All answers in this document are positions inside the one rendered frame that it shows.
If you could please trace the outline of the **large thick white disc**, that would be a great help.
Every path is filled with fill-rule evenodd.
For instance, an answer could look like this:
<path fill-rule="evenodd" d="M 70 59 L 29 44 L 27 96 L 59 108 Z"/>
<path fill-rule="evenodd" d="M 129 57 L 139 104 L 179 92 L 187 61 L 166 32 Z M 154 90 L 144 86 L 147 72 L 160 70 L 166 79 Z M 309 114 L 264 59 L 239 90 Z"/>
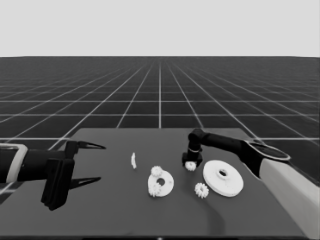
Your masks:
<path fill-rule="evenodd" d="M 206 162 L 203 178 L 213 191 L 224 197 L 235 197 L 244 187 L 244 180 L 239 171 L 222 160 Z"/>

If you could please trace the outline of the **white round carrier with pins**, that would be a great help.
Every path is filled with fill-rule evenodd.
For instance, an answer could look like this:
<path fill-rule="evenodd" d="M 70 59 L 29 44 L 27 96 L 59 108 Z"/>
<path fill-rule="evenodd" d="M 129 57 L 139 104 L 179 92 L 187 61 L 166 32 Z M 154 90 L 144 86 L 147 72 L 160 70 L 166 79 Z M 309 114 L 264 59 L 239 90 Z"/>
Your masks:
<path fill-rule="evenodd" d="M 160 177 L 153 177 L 150 175 L 148 178 L 148 187 L 154 183 L 159 183 L 161 185 L 161 193 L 157 197 L 167 196 L 174 188 L 174 179 L 168 171 L 163 171 Z"/>

